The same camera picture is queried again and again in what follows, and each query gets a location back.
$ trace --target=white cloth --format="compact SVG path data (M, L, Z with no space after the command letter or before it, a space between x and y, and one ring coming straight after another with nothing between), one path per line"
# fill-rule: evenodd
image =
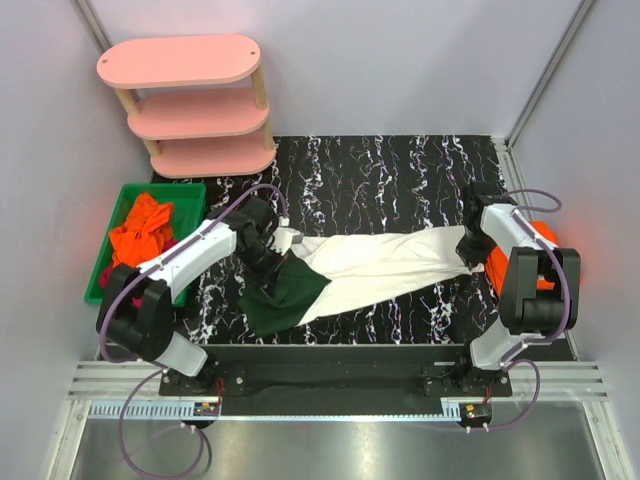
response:
M455 226L410 234L305 237L291 250L331 283L298 325L472 273L455 252L463 235L464 227Z

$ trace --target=black marble surface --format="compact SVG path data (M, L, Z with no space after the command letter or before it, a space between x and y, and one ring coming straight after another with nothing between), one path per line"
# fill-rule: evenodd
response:
M460 189L471 180L504 185L485 136L282 137L274 164L243 177L204 182L209 207L251 185L271 183L289 202L291 226L307 236L409 233L462 220ZM170 181L156 175L154 181ZM275 196L261 192L271 200ZM358 311L256 338L237 306L239 262L212 266L189 290L177 323L199 344L410 344L464 342L496 318L484 274L461 276Z

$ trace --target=green basket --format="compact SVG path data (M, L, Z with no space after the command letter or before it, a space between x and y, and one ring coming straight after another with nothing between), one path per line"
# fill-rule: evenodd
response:
M203 184L130 183L122 187L107 232L104 235L102 247L100 247L100 254L93 267L91 280L89 280L87 291L84 294L85 302L102 303L104 289L100 286L100 274L109 266L113 256L109 232L125 222L136 198L144 192L149 193L158 203L171 202L174 204L171 227L173 227L176 240L182 240L200 225L205 207L206 187ZM173 304L176 307L183 307L186 301L187 289L184 289Z

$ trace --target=green fabric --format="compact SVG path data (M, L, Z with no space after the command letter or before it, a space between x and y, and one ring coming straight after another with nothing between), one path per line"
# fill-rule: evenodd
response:
M247 281L238 305L257 337L295 327L331 280L314 272L289 251L273 298Z

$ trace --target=pink shelf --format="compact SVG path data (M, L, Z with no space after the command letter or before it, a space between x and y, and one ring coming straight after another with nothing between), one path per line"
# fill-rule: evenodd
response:
M251 175L271 165L276 154L275 148L265 150L259 130L235 137L168 140L160 149L151 165L167 178Z
M114 88L214 85L247 77L260 48L243 35L140 38L120 43L98 60L98 74Z
M129 127L147 140L222 137L252 132L267 120L252 88L221 88L151 95L129 115Z

